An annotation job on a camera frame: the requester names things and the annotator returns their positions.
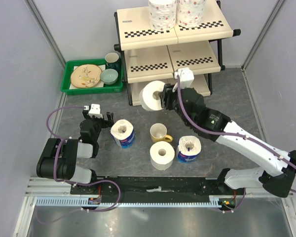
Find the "plain white paper towel roll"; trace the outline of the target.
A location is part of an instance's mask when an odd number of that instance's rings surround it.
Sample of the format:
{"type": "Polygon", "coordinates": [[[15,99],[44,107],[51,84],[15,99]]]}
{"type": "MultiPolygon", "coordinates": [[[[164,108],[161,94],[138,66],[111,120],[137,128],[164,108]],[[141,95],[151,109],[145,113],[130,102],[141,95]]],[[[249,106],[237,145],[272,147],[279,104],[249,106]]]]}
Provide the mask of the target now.
{"type": "Polygon", "coordinates": [[[171,144],[165,141],[154,143],[150,148],[150,162],[157,170],[168,169],[174,160],[175,150],[171,144]]]}
{"type": "Polygon", "coordinates": [[[163,92],[165,83],[159,80],[148,83],[140,92],[139,98],[146,111],[162,110],[160,92],[163,92]]]}

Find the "floral white paper towel roll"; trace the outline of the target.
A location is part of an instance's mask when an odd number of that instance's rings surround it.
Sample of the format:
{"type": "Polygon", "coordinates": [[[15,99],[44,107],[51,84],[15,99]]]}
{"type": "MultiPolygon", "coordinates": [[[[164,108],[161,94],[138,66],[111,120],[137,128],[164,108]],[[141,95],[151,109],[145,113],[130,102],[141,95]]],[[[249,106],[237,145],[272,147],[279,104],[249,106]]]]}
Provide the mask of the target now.
{"type": "Polygon", "coordinates": [[[206,0],[179,0],[176,23],[186,28],[197,27],[202,22],[206,0]]]}

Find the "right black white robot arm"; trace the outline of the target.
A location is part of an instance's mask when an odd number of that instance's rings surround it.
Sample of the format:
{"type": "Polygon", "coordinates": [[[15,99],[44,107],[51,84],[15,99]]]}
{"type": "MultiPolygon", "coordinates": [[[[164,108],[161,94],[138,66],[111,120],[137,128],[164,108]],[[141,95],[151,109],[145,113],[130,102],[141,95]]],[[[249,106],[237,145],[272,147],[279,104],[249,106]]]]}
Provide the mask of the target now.
{"type": "Polygon", "coordinates": [[[296,150],[286,152],[246,132],[225,114],[206,107],[204,98],[193,88],[175,89],[163,84],[158,92],[161,107],[174,110],[198,136],[225,145],[258,165],[257,168],[223,169],[216,181],[217,191],[228,194],[242,188],[264,188],[286,198],[296,177],[296,150]]]}

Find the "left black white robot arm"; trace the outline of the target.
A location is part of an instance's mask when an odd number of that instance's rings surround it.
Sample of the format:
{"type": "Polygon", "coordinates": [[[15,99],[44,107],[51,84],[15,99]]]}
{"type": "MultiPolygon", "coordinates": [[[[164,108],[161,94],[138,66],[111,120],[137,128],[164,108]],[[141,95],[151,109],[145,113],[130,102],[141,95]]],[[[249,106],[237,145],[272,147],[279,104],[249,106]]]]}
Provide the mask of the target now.
{"type": "Polygon", "coordinates": [[[114,125],[113,113],[102,114],[83,112],[78,139],[50,138],[47,140],[38,160],[36,172],[40,178],[53,179],[56,182],[71,182],[81,185],[87,194],[98,190],[95,171],[77,165],[78,158],[95,158],[98,154],[98,138],[102,129],[114,125]]]}

